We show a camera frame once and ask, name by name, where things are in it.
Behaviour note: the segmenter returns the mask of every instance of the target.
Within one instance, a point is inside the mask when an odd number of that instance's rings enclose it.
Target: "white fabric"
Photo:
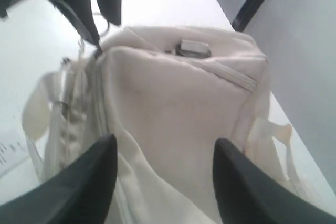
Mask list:
[[[182,39],[209,44],[212,57],[165,53]],[[290,130],[260,127],[269,110],[267,59],[249,36],[205,28],[132,27],[106,40],[102,49],[98,59],[72,63],[69,110],[57,114],[60,123],[50,131],[56,128],[59,137],[48,141],[58,143],[60,157],[51,169],[45,164],[44,179],[99,136],[113,133],[118,179],[106,223],[221,223],[212,182],[214,143],[221,137],[295,191],[272,141],[274,135],[288,146]],[[46,128],[35,125],[39,121],[30,108],[35,100],[23,118],[30,140]],[[47,158],[53,155],[47,148]],[[293,164],[288,175],[296,176]]]

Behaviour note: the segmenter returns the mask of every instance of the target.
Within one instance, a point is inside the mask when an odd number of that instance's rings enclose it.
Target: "white paper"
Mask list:
[[[16,132],[0,133],[0,177],[28,156],[26,142]]]

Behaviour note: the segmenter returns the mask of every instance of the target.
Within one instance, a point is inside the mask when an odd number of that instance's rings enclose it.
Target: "canvas bag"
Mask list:
[[[209,44],[212,56],[177,56],[183,39]],[[106,223],[221,223],[212,182],[214,144],[221,137],[319,206],[295,171],[291,127],[267,120],[267,58],[251,37],[208,28],[128,27],[101,49],[42,77],[27,102],[23,128],[41,181],[113,133],[118,178]],[[48,128],[43,161],[35,142]],[[287,146],[288,174],[273,136]]]

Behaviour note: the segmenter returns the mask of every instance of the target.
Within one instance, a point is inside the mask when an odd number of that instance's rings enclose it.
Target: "white handbag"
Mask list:
[[[177,55],[182,41],[207,44],[211,57]],[[279,184],[313,201],[292,162],[291,127],[267,120],[267,58],[251,37],[130,27],[101,49],[44,76],[27,102],[23,128],[41,181],[112,133],[118,178],[106,223],[222,223],[212,182],[214,144],[221,137]],[[35,142],[48,128],[43,161]],[[273,136],[287,146],[287,173]]]

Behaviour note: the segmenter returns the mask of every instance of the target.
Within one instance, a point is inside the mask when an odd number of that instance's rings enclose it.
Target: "white table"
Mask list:
[[[98,10],[93,1],[93,9]],[[123,25],[193,25],[233,30],[216,0],[123,0]],[[28,94],[37,79],[57,70],[63,57],[77,56],[78,34],[46,0],[26,0],[0,22],[2,64],[0,65],[0,137],[5,132],[24,138],[20,118]],[[272,95],[270,119],[289,123]],[[293,154],[300,175],[311,181],[336,214],[336,196],[296,131]],[[30,159],[0,179],[0,204],[36,187],[38,180]]]

